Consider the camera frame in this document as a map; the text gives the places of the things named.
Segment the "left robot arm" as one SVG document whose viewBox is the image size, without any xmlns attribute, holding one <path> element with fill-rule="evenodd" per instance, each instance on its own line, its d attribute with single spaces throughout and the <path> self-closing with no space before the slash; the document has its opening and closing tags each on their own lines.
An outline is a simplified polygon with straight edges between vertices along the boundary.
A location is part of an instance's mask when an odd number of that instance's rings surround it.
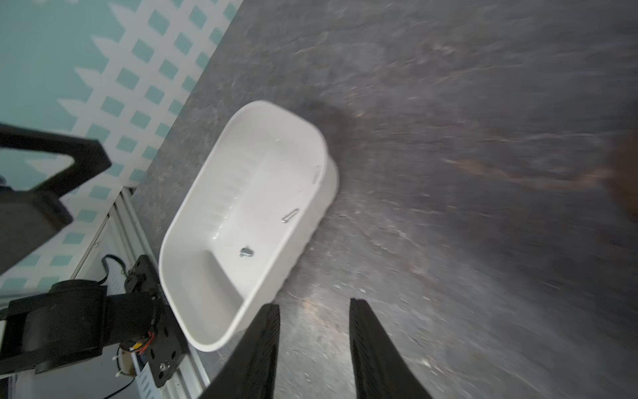
<svg viewBox="0 0 638 399">
<path fill-rule="evenodd" d="M 61 198 L 111 167 L 97 140 L 1 127 L 1 147 L 69 156 L 73 163 L 28 191 L 1 185 L 1 271 L 7 272 L 73 222 Z M 127 342 L 150 344 L 160 301 L 149 292 L 109 295 L 104 279 L 72 279 L 1 311 L 1 373 L 47 372 Z"/>
</svg>

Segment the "silver screw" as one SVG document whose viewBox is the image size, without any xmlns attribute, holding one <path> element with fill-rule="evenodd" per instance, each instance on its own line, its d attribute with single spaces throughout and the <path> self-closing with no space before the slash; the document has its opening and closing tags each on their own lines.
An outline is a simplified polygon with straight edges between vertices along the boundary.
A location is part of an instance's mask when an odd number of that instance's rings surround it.
<svg viewBox="0 0 638 399">
<path fill-rule="evenodd" d="M 243 247 L 242 249 L 240 249 L 239 256 L 240 257 L 251 258 L 251 257 L 254 256 L 254 251 L 252 249 L 250 249 L 248 246 L 246 246 L 246 247 Z"/>
<path fill-rule="evenodd" d="M 300 211 L 299 208 L 297 209 L 293 209 L 292 211 L 290 211 L 289 213 L 287 213 L 284 217 L 282 217 L 281 221 L 286 224 L 288 223 L 298 212 Z"/>
</svg>

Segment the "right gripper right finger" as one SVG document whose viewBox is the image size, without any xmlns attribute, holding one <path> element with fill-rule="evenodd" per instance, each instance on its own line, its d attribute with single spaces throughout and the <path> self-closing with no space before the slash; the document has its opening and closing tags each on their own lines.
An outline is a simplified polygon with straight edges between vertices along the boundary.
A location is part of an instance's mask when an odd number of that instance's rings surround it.
<svg viewBox="0 0 638 399">
<path fill-rule="evenodd" d="M 349 338 L 358 398 L 431 399 L 364 299 L 350 301 Z"/>
</svg>

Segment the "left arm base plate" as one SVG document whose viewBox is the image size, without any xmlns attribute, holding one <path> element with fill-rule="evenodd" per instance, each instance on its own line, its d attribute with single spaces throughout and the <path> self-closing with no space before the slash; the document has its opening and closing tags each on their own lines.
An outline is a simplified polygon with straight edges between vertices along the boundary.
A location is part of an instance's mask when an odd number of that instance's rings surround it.
<svg viewBox="0 0 638 399">
<path fill-rule="evenodd" d="M 127 274 L 125 291 L 144 299 L 137 314 L 146 322 L 148 339 L 138 356 L 150 366 L 156 386 L 164 387 L 189 354 L 189 347 L 149 256 L 137 259 Z"/>
</svg>

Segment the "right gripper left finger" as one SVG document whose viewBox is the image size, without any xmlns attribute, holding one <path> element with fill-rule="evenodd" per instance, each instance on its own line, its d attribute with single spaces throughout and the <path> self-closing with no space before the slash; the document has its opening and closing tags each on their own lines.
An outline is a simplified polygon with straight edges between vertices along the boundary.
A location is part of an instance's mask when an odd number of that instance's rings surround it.
<svg viewBox="0 0 638 399">
<path fill-rule="evenodd" d="M 211 384 L 204 399 L 273 397 L 280 337 L 280 308 L 265 304 Z"/>
</svg>

